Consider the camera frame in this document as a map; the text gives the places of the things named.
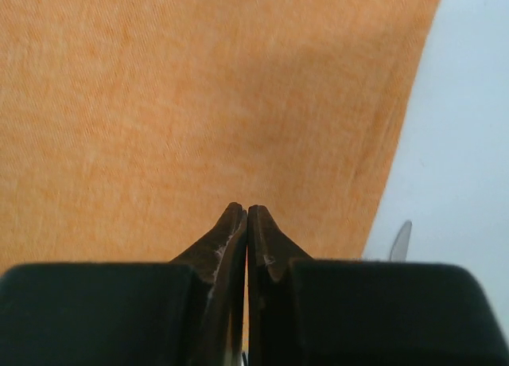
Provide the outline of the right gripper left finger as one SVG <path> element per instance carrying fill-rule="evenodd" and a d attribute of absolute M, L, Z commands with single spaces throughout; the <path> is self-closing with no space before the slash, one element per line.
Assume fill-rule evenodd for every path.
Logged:
<path fill-rule="evenodd" d="M 239 365 L 247 214 L 167 263 L 27 263 L 1 277 L 4 365 Z"/>

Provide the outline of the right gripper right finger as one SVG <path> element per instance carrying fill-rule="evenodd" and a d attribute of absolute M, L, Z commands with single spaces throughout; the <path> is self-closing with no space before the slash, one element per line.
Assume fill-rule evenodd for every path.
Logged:
<path fill-rule="evenodd" d="M 314 259 L 268 209 L 247 221 L 251 365 L 505 365 L 508 346 L 461 267 Z"/>

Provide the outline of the orange cloth placemat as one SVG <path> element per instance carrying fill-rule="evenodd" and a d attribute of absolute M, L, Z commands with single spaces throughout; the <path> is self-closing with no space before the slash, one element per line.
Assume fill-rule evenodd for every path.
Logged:
<path fill-rule="evenodd" d="M 440 0 L 1 0 L 1 267 L 163 261 L 232 201 L 360 256 Z"/>

